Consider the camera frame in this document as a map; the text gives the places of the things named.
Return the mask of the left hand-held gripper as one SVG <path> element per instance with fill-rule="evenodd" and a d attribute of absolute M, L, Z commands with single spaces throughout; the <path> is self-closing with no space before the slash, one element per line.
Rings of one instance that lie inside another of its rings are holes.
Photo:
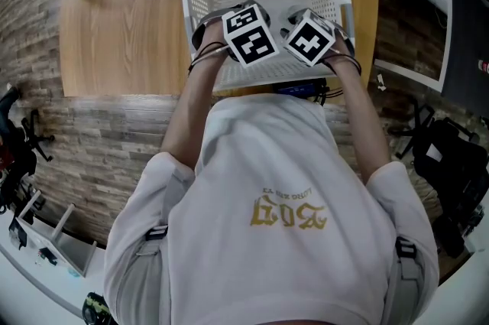
<path fill-rule="evenodd" d="M 270 16 L 255 0 L 247 0 L 230 8 L 222 8 L 207 14 L 198 23 L 191 37 L 191 44 L 199 49 L 206 27 L 221 21 L 225 43 L 216 44 L 219 50 L 244 68 L 261 63 L 279 54 L 279 48 L 270 32 Z"/>

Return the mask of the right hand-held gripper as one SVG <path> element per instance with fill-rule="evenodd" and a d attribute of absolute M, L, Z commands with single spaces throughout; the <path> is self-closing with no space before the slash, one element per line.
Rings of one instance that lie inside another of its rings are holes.
<path fill-rule="evenodd" d="M 345 43 L 348 56 L 355 55 L 355 47 L 345 29 L 338 23 L 318 15 L 310 8 L 295 11 L 287 18 L 287 25 L 280 29 L 284 49 L 296 59 L 313 67 L 325 57 L 342 57 L 334 48 L 337 37 Z"/>

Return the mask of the person's right forearm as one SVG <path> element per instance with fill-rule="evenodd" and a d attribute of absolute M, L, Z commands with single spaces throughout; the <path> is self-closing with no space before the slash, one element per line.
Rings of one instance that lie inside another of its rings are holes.
<path fill-rule="evenodd" d="M 372 174 L 391 162 L 390 151 L 374 104 L 340 37 L 337 37 L 334 48 L 344 56 L 325 57 L 325 61 L 342 84 L 358 169 L 367 183 Z"/>

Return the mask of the person's left forearm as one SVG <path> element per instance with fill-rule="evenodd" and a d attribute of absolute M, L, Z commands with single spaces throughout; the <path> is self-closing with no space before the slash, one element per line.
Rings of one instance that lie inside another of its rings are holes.
<path fill-rule="evenodd" d="M 170 118 L 161 151 L 194 169 L 199 160 L 216 77 L 225 61 L 220 53 L 197 63 L 190 72 Z"/>

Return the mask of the dark blue electronic box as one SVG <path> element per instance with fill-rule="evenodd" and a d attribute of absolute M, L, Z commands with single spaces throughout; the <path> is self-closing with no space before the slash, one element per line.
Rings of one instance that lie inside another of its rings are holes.
<path fill-rule="evenodd" d="M 318 94 L 313 80 L 276 83 L 273 85 L 273 90 L 276 94 L 294 96 L 300 99 L 308 99 Z"/>

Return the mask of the black office chair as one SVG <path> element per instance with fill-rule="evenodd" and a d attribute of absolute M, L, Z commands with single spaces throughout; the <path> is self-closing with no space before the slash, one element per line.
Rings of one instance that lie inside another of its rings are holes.
<path fill-rule="evenodd" d="M 462 234 L 475 227 L 474 213 L 489 190 L 489 152 L 478 144 L 478 135 L 449 117 L 435 119 L 433 107 L 420 105 L 412 96 L 414 124 L 388 133 L 408 137 L 407 146 L 396 153 L 403 159 L 413 153 L 415 172 L 436 192 L 442 214 L 432 224 L 440 246 L 452 258 L 465 247 Z"/>
<path fill-rule="evenodd" d="M 52 142 L 53 135 L 37 135 L 34 129 L 34 118 L 39 116 L 37 109 L 31 111 L 31 118 L 24 117 L 21 127 L 17 127 L 9 118 L 11 107 L 21 98 L 20 90 L 11 83 L 7 84 L 6 93 L 0 98 L 0 173 L 7 171 L 5 180 L 0 184 L 0 215 L 13 203 L 22 207 L 16 191 L 25 176 L 35 173 L 38 154 L 47 162 L 53 160 L 46 156 L 40 146 L 41 142 Z"/>

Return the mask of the person's white printed t-shirt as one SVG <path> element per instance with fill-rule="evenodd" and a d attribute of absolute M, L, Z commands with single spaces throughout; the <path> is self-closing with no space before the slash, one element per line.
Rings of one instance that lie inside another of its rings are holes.
<path fill-rule="evenodd" d="M 167 258 L 136 256 L 168 225 Z M 394 161 L 362 183 L 321 106 L 292 96 L 224 99 L 192 170 L 153 156 L 116 218 L 104 295 L 119 325 L 380 325 L 397 237 L 439 283 L 426 211 Z"/>

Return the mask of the black yellow device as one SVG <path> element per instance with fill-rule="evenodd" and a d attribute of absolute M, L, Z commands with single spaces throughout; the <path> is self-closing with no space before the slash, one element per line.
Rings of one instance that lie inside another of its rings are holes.
<path fill-rule="evenodd" d="M 112 325 L 112 315 L 103 296 L 90 292 L 87 294 L 82 308 L 82 316 L 86 325 Z"/>

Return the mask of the dark grey desk white frame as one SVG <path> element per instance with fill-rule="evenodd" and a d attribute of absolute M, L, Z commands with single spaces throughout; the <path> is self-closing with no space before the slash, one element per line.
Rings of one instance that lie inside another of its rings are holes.
<path fill-rule="evenodd" d="M 489 119 L 489 7 L 483 0 L 446 0 L 447 29 L 442 68 L 437 79 L 383 60 L 374 65 L 441 93 L 475 115 Z"/>

